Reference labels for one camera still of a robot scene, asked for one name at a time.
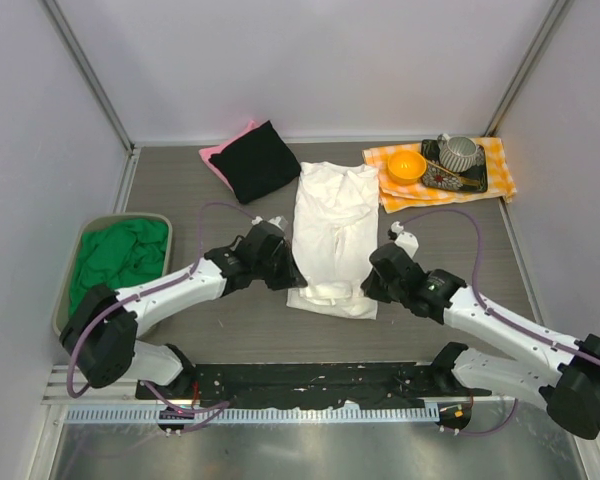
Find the white flower print t-shirt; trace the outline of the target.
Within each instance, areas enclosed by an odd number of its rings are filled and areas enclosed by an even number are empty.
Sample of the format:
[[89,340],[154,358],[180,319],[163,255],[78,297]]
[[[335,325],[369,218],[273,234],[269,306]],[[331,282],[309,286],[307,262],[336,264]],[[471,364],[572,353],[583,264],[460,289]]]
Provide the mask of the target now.
[[287,306],[322,315],[374,320],[378,303],[361,285],[378,246],[378,170],[366,164],[301,164],[292,253],[307,285],[287,294]]

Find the grey plastic tray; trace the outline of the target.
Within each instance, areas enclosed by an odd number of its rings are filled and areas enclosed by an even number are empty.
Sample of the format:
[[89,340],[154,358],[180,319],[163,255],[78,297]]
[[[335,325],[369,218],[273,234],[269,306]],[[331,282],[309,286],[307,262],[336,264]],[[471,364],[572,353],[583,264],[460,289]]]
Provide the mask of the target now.
[[169,227],[168,246],[167,246],[167,253],[166,253],[166,258],[165,258],[165,266],[163,268],[163,275],[168,273],[168,270],[170,268],[170,256],[171,256],[171,251],[172,251],[173,227],[172,227],[172,224],[169,221],[169,219],[167,219],[165,216],[159,215],[159,214],[153,214],[153,213],[122,213],[122,214],[102,216],[102,217],[93,219],[92,221],[86,223],[82,227],[82,229],[78,235],[76,244],[74,246],[73,253],[72,253],[72,260],[68,267],[67,273],[65,274],[65,278],[63,280],[63,286],[61,288],[61,293],[58,298],[58,301],[56,302],[54,313],[52,315],[52,327],[53,327],[53,330],[55,333],[59,334],[62,332],[62,330],[68,323],[69,318],[71,316],[71,314],[68,313],[68,308],[69,308],[69,303],[70,303],[69,287],[70,287],[72,275],[74,272],[74,266],[75,266],[76,258],[78,255],[78,250],[81,245],[82,235],[87,232],[93,232],[93,231],[104,229],[106,227],[113,225],[117,221],[135,219],[135,218],[160,220],[160,221],[165,222],[166,225]]

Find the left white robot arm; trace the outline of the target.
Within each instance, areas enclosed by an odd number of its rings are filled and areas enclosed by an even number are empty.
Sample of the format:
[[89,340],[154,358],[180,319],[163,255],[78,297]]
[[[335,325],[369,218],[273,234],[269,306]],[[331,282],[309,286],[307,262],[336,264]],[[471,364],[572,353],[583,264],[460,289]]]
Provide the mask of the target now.
[[196,381],[193,364],[177,347],[152,345],[142,336],[182,310],[255,281],[272,291],[306,287],[285,237],[286,225],[281,216],[256,218],[247,235],[209,250],[191,266],[134,287],[91,288],[60,334],[70,355],[67,378],[80,372],[92,389],[127,379],[167,398],[188,395]]

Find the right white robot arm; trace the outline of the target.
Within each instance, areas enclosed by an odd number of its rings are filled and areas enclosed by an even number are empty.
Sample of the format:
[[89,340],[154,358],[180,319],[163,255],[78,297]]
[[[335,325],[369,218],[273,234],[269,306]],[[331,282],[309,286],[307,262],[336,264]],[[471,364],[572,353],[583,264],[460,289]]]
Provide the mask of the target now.
[[491,302],[461,278],[424,271],[408,250],[388,243],[369,257],[366,296],[398,303],[413,315],[471,334],[505,353],[493,358],[461,345],[438,355],[466,388],[533,404],[569,433],[600,433],[600,337],[577,339],[542,327]]

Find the orange checkered cloth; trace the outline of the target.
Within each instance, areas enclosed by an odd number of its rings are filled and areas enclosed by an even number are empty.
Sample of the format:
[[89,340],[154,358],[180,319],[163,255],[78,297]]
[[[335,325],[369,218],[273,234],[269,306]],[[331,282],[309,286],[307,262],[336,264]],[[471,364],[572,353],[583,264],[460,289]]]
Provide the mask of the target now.
[[389,175],[386,166],[388,158],[398,151],[421,152],[422,143],[373,147],[362,152],[367,165],[378,170],[380,201],[387,213],[394,213],[410,207],[428,207],[453,203],[466,203],[474,200],[503,197],[510,202],[516,194],[516,186],[506,163],[502,142],[497,137],[475,137],[486,154],[486,191],[473,193],[466,191],[445,191],[437,186],[452,186],[439,175],[441,182],[435,181],[434,188],[417,181],[411,185],[400,185]]

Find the folded black t-shirt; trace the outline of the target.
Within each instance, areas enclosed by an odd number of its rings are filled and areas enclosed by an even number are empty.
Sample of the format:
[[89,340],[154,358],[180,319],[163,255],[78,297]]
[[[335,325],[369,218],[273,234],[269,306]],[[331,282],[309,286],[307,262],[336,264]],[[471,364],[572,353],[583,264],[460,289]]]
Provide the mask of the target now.
[[298,160],[270,121],[212,154],[210,164],[243,205],[279,190],[301,173]]

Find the orange bowl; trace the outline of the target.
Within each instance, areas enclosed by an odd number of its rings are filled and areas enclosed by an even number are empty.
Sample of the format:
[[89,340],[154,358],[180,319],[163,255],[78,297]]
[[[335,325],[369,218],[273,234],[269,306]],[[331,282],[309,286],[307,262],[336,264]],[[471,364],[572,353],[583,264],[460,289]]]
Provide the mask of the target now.
[[392,153],[386,163],[390,178],[399,185],[418,183],[426,173],[427,161],[418,152],[401,150]]

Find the black patterned plate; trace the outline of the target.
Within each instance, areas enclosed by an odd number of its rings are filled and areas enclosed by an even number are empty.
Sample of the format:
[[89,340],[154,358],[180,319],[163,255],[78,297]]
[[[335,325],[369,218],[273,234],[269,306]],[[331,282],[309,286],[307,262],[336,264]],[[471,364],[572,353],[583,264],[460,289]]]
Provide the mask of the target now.
[[482,146],[479,146],[477,163],[460,173],[451,172],[442,166],[439,161],[440,148],[436,140],[423,140],[420,153],[427,161],[427,170],[421,177],[424,186],[451,192],[485,193],[487,191],[489,182],[486,153]]

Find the striped grey cup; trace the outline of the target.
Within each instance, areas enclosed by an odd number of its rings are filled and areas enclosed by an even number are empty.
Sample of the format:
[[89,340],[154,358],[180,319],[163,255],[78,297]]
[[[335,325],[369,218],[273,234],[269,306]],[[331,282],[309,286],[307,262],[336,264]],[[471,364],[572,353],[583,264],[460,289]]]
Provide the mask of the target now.
[[440,165],[453,173],[462,173],[486,162],[481,146],[469,137],[443,133],[438,136],[437,145]]

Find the green t-shirt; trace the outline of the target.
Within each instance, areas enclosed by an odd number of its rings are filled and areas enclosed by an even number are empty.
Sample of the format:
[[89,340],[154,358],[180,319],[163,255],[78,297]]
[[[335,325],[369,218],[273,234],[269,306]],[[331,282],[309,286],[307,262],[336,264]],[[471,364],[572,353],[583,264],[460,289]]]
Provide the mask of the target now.
[[161,277],[168,237],[165,222],[145,218],[117,221],[83,234],[69,287],[68,313],[73,314],[96,285],[117,290]]

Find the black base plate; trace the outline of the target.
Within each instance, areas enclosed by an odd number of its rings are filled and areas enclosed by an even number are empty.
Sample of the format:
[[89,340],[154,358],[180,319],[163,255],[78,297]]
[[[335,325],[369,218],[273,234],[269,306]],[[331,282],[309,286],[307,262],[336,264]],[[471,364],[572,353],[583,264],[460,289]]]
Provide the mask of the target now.
[[486,397],[448,370],[416,362],[199,364],[181,398],[204,407],[227,401],[236,409],[325,410],[347,401],[362,409],[419,407],[432,397]]

